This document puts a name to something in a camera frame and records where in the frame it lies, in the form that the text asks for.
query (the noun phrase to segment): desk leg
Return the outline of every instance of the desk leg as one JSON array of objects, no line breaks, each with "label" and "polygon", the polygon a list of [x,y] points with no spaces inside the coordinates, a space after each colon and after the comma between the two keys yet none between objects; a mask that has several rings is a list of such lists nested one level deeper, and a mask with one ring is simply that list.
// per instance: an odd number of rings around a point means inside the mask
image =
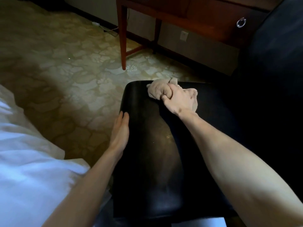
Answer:
[{"label": "desk leg", "polygon": [[126,69],[126,27],[127,27],[127,7],[120,4],[117,0],[119,39],[121,49],[122,69]]},{"label": "desk leg", "polygon": [[156,25],[154,28],[154,42],[153,42],[153,53],[156,54],[156,47],[159,40],[162,20],[156,18]]}]

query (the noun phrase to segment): patterned carpet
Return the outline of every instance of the patterned carpet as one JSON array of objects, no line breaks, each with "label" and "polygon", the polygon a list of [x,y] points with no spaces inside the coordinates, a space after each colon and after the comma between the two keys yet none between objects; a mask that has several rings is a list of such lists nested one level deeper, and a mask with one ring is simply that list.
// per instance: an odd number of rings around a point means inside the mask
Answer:
[{"label": "patterned carpet", "polygon": [[[45,11],[31,2],[0,0],[0,84],[65,158],[93,165],[108,147],[123,90],[135,80],[193,71],[147,49],[121,68],[119,37],[74,13]],[[138,44],[128,40],[127,48]]]}]

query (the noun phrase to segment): black leather seat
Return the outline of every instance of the black leather seat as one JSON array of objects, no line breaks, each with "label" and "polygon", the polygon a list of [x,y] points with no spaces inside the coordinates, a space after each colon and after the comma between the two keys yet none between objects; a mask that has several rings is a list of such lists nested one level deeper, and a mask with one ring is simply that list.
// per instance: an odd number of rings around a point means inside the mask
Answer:
[{"label": "black leather seat", "polygon": [[[284,0],[239,55],[225,86],[181,82],[198,90],[197,113],[266,161],[303,200],[303,0]],[[208,172],[189,131],[146,84],[129,83],[121,110],[130,137],[114,172],[114,216],[129,220],[235,215]]]}]

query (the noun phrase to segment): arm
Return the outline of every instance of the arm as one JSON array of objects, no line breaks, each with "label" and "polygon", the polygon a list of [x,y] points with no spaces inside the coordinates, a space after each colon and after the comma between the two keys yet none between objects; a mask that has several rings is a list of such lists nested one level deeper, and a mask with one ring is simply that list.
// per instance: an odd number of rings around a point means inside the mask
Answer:
[{"label": "arm", "polygon": [[303,204],[264,161],[190,110],[192,99],[170,85],[162,99],[194,137],[208,170],[247,226],[301,226]]},{"label": "arm", "polygon": [[91,227],[99,212],[103,194],[128,141],[129,115],[120,112],[114,123],[109,148],[91,170],[70,191],[43,227]]}]

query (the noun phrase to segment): power cord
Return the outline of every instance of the power cord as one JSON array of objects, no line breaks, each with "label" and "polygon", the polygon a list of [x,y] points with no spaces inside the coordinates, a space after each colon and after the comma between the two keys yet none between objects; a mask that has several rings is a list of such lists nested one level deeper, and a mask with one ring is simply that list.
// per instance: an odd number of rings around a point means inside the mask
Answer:
[{"label": "power cord", "polygon": [[[128,14],[128,16],[127,16],[127,20],[126,20],[126,25],[128,25],[128,20],[129,20],[129,9],[127,9],[127,14]],[[105,29],[99,23],[97,23],[95,21],[93,21],[92,24],[95,25],[95,26],[100,26],[104,30],[104,32],[111,32],[111,31],[116,30],[116,29],[119,28],[119,27],[117,27],[117,28],[114,28],[114,29]]]}]

